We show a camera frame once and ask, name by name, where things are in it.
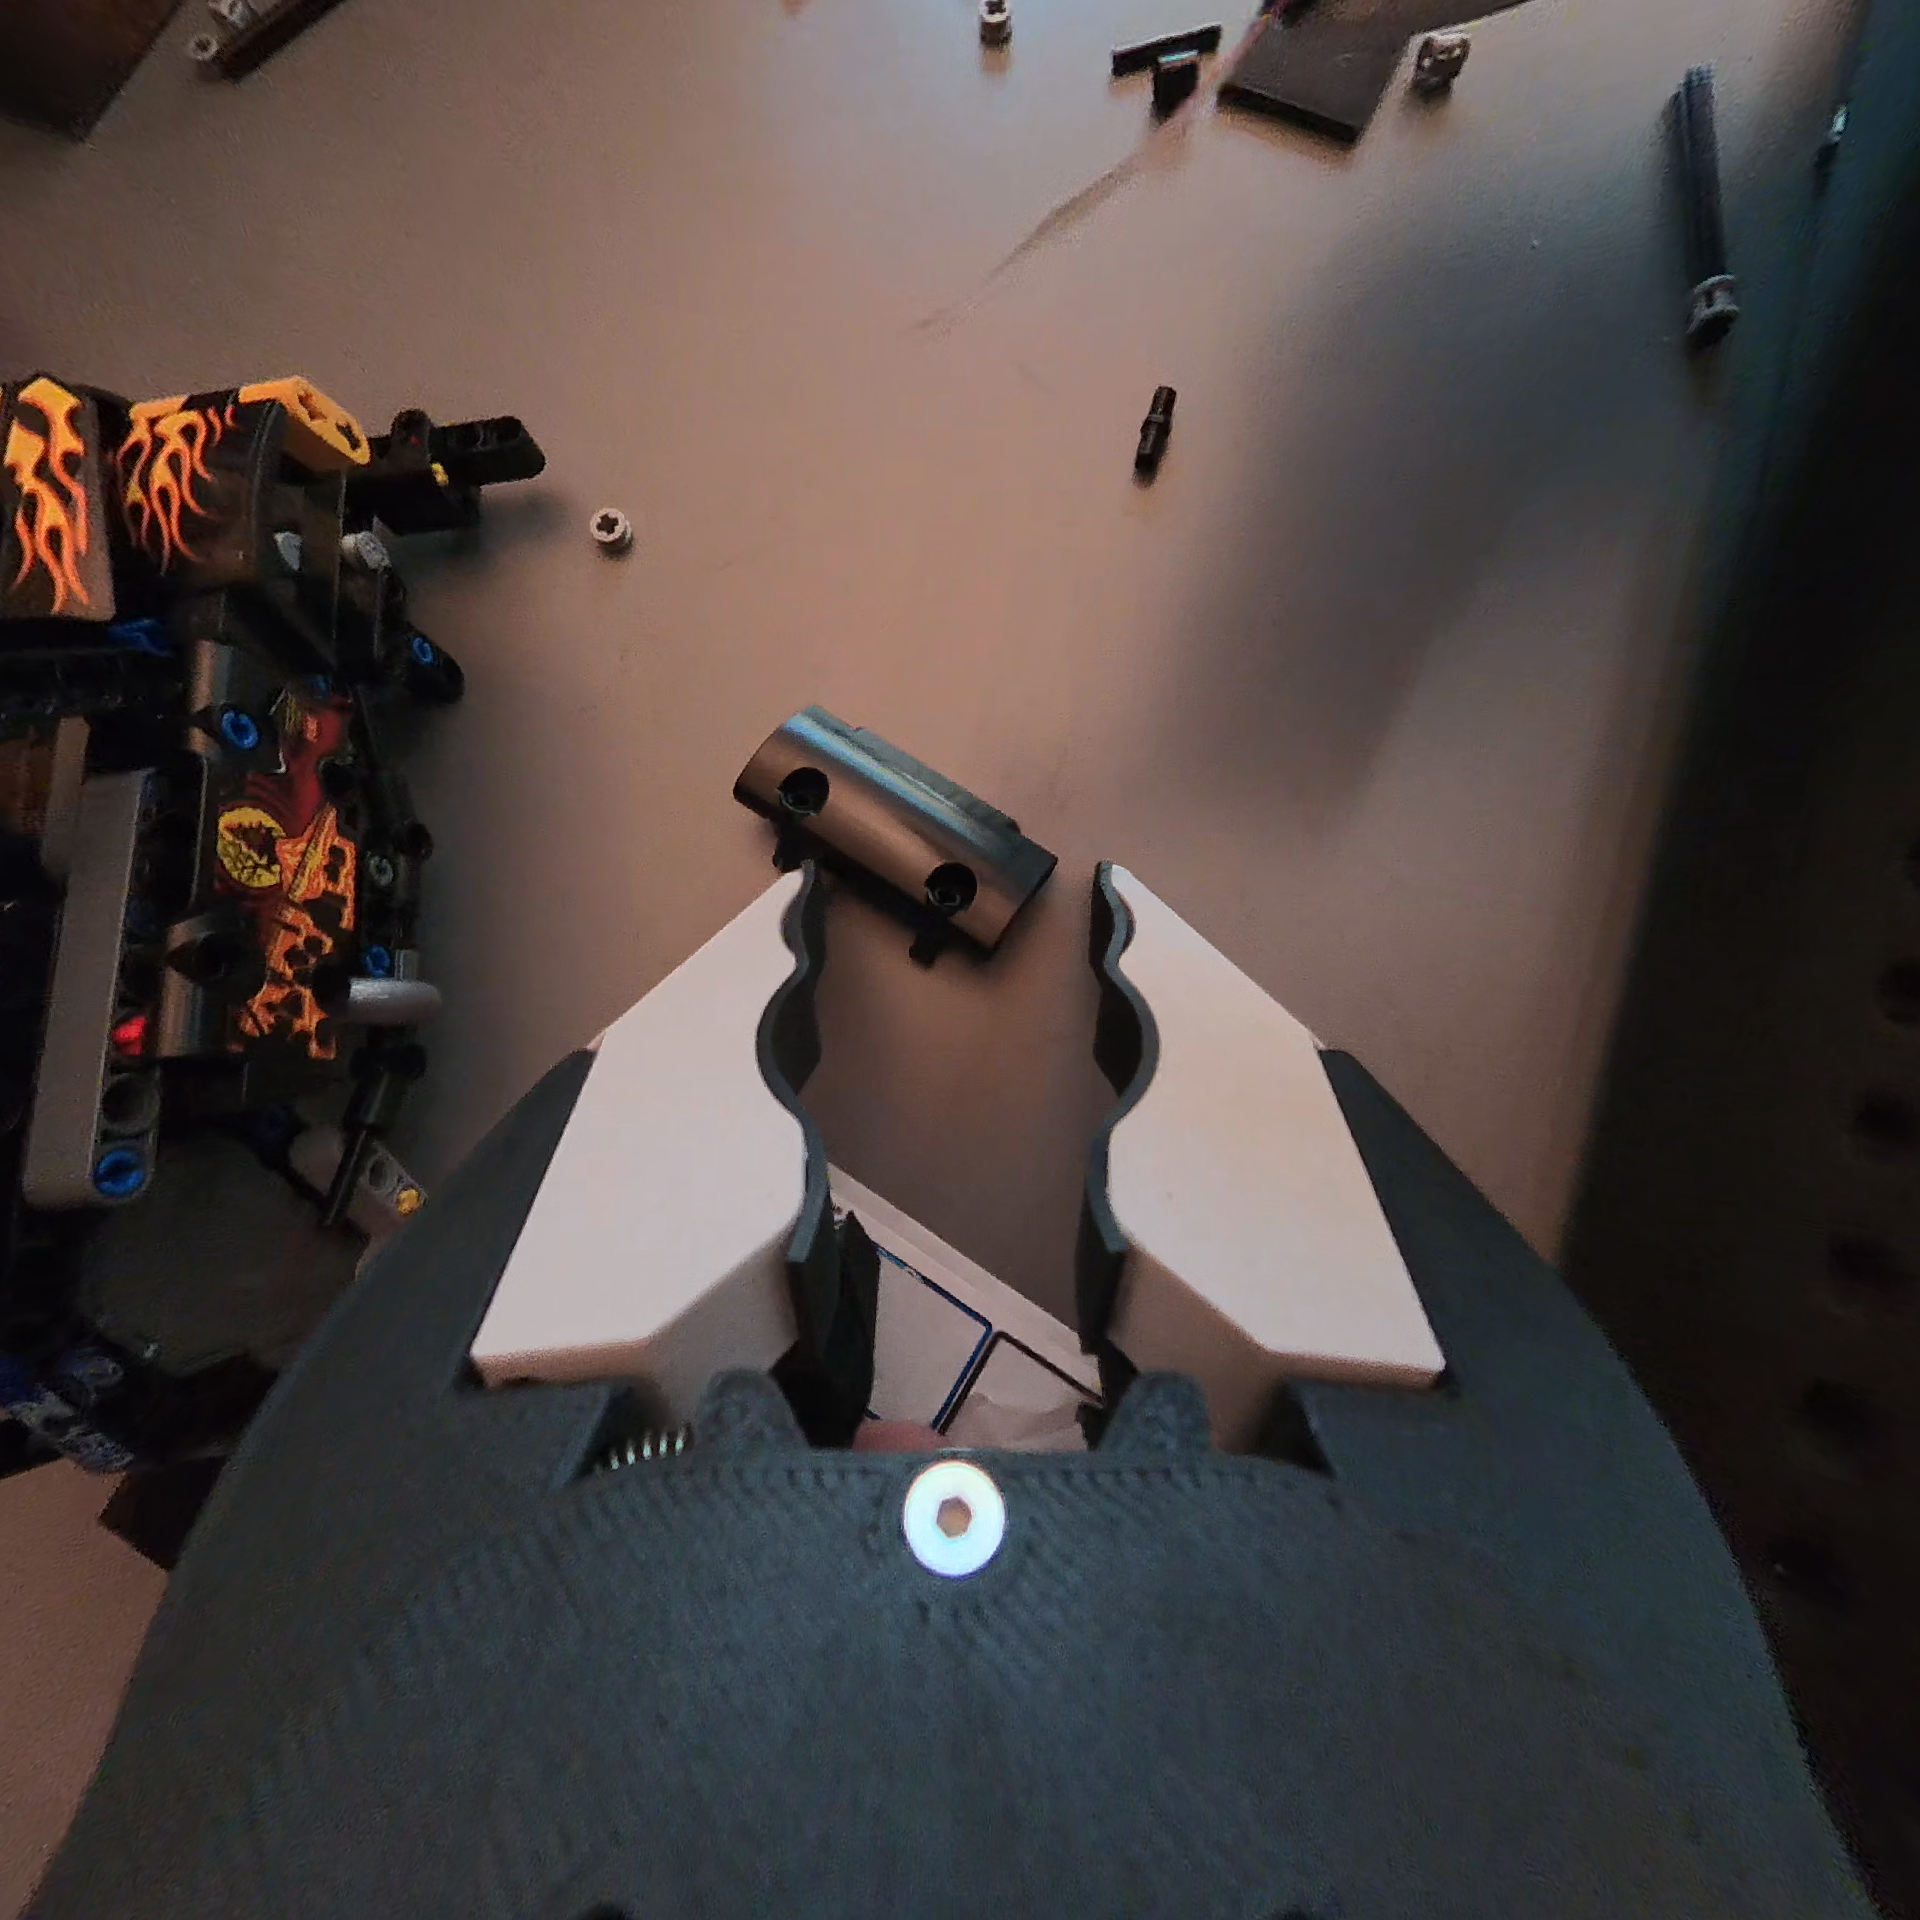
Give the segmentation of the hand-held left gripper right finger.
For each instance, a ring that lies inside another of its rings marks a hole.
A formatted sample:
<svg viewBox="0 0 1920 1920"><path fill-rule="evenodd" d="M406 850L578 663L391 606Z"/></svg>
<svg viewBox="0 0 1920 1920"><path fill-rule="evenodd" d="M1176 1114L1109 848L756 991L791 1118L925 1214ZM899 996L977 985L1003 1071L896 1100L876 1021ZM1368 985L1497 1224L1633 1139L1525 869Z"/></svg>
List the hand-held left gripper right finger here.
<svg viewBox="0 0 1920 1920"><path fill-rule="evenodd" d="M1138 874L1098 863L1077 1224L1081 1349L1206 1394L1424 1391L1443 1341L1305 1020Z"/></svg>

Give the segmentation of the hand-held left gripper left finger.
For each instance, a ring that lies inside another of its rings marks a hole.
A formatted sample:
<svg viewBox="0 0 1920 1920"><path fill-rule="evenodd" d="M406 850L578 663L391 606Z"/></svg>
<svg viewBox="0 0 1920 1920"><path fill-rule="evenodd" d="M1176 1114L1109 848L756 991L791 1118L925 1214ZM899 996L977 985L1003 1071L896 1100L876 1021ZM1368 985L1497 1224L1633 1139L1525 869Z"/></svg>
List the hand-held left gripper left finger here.
<svg viewBox="0 0 1920 1920"><path fill-rule="evenodd" d="M804 861L598 1036L470 1348L493 1388L700 1394L824 1355L838 1246L804 1092L829 891Z"/></svg>

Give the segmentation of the sticker sheet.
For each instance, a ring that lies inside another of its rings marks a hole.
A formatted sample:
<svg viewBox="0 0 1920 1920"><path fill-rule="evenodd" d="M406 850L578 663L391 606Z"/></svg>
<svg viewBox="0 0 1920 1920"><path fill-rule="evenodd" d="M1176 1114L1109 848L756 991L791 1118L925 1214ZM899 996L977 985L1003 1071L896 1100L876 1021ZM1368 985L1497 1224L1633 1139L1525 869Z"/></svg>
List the sticker sheet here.
<svg viewBox="0 0 1920 1920"><path fill-rule="evenodd" d="M876 1248L873 1424L962 1450L1087 1451L1104 1402L1079 1334L834 1166L833 1211Z"/></svg>

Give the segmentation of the grey desk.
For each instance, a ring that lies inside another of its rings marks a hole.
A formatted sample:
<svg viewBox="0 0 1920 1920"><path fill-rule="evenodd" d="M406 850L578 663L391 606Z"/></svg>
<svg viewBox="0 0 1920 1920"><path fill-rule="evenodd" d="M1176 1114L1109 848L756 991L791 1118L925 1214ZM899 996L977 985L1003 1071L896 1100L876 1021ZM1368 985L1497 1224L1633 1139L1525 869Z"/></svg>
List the grey desk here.
<svg viewBox="0 0 1920 1920"><path fill-rule="evenodd" d="M425 576L475 1148L216 1483L30 1916L1873 1914L1692 1473L1497 1207L1573 1196L1856 7L1464 3L1453 101L1393 78L1348 153L1155 125L1104 71L1157 13L353 3L5 149L7 348L548 456ZM929 971L833 891L830 1157L1072 1301L1117 859L1333 1052L1438 1386L1287 1381L1246 1451L1146 1373L1092 1450L961 1451L1004 1532L945 1575L948 1451L753 1373L604 1470L619 1388L473 1380L591 1036L777 883L730 790L810 704L1061 859Z"/></svg>

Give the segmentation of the flame-printed toy truck model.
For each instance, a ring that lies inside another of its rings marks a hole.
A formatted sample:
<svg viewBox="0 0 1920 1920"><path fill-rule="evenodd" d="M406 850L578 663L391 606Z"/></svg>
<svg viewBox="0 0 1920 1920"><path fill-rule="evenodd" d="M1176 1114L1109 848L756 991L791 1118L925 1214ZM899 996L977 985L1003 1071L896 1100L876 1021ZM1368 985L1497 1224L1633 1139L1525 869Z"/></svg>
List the flame-printed toy truck model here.
<svg viewBox="0 0 1920 1920"><path fill-rule="evenodd" d="M547 456L304 375L3 403L5 1476L218 1459L425 1190L399 746L467 691L394 543Z"/></svg>

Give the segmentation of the dark perforated panel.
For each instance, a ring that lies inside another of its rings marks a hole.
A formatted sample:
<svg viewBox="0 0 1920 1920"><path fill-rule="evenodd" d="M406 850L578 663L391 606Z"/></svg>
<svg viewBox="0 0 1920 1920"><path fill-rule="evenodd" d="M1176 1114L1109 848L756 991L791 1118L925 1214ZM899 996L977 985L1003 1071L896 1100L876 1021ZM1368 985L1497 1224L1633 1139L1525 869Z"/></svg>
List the dark perforated panel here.
<svg viewBox="0 0 1920 1920"><path fill-rule="evenodd" d="M1916 1916L1916 3L1859 3L1564 1253Z"/></svg>

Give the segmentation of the short black axle with stop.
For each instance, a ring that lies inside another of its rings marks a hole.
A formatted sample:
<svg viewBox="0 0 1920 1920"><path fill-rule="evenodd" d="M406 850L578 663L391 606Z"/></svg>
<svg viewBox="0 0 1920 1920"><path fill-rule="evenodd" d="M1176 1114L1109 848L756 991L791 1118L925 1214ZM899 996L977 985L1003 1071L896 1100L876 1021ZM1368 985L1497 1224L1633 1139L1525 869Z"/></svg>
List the short black axle with stop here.
<svg viewBox="0 0 1920 1920"><path fill-rule="evenodd" d="M1671 135L1691 275L1684 342L1692 352L1717 348L1740 322L1739 277L1727 241L1717 76L1691 65L1671 101Z"/></svg>

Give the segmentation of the black flat square toy panel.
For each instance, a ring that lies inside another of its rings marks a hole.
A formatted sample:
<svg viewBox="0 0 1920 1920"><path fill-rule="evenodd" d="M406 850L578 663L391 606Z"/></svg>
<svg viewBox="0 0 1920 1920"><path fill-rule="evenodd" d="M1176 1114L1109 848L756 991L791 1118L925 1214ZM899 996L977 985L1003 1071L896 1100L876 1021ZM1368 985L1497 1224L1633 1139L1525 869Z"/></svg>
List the black flat square toy panel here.
<svg viewBox="0 0 1920 1920"><path fill-rule="evenodd" d="M1216 84L1223 107L1360 141L1412 34L1403 2L1271 2Z"/></svg>

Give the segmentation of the black long toy axle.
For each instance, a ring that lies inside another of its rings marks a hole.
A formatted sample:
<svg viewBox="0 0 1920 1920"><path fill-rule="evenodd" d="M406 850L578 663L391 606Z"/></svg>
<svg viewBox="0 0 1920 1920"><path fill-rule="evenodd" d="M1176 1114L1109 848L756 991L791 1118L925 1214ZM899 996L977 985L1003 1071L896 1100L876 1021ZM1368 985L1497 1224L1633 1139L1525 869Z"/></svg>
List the black long toy axle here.
<svg viewBox="0 0 1920 1920"><path fill-rule="evenodd" d="M342 2L254 2L258 19L243 32L224 34L208 16L204 32L220 34L223 57L216 65L199 65L202 76L239 84L274 59L292 42L336 11Z"/></svg>

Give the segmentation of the toy truck set box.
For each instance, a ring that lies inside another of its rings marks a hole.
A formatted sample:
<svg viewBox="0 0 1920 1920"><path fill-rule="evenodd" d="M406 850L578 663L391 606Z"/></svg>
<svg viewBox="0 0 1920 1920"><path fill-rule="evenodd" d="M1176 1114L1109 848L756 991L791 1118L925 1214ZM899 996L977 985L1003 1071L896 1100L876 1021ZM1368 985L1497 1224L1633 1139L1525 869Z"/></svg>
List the toy truck set box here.
<svg viewBox="0 0 1920 1920"><path fill-rule="evenodd" d="M3 2L3 118L80 141L181 2Z"/></svg>

